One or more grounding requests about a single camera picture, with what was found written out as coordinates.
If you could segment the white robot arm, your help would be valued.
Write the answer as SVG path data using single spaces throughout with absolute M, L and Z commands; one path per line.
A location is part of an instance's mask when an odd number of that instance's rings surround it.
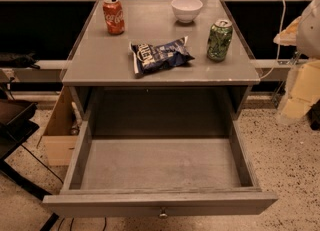
M 273 41 L 296 46 L 299 53 L 308 57 L 306 63 L 289 71 L 286 93 L 278 108 L 278 121 L 289 125 L 304 117 L 320 100 L 320 0 L 312 0 Z

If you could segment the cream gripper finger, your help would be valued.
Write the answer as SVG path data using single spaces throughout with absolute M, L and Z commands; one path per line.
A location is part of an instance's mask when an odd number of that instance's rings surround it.
M 275 36 L 273 42 L 282 46 L 295 46 L 300 20 L 301 17 L 294 19 L 284 30 Z
M 278 107 L 279 122 L 297 122 L 320 100 L 320 60 L 294 66 L 288 74 L 285 96 Z

